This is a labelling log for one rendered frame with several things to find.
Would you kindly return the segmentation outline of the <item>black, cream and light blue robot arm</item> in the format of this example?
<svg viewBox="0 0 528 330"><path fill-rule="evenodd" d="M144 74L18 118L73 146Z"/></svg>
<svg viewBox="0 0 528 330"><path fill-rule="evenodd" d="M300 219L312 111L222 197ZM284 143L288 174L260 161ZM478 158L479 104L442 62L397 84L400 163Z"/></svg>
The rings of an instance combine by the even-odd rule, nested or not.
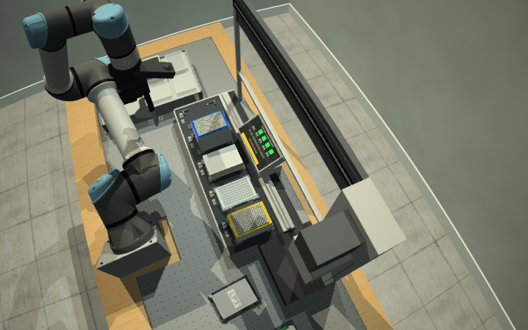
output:
<svg viewBox="0 0 528 330"><path fill-rule="evenodd" d="M113 253L138 249L154 230L135 205L168 188L171 172L164 156L144 144L109 75L107 64L127 70L140 59L127 15L109 0L81 0L26 17L22 24L30 47L38 48L48 94L68 102L87 97L96 104L124 159L124 170L106 173L90 185L88 193ZM93 31L109 59L94 58L69 68L67 39Z"/></svg>

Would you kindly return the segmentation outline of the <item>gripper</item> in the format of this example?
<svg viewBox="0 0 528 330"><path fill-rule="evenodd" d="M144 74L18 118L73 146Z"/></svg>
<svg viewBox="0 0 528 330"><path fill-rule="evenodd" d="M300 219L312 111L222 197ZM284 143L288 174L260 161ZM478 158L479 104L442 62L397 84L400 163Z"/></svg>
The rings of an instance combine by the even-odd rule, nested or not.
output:
<svg viewBox="0 0 528 330"><path fill-rule="evenodd" d="M146 78L134 78L135 71L140 67L141 58L137 64L127 70L119 70L108 64L109 74L115 81L118 94L124 105L138 101L140 108L135 112L137 118L153 118L155 126L158 127L158 116L150 97L150 89ZM128 74L128 75L127 75ZM117 76L116 76L117 75ZM141 98L144 95L144 98ZM145 103L146 100L146 103ZM147 106L147 105L148 106Z"/></svg>

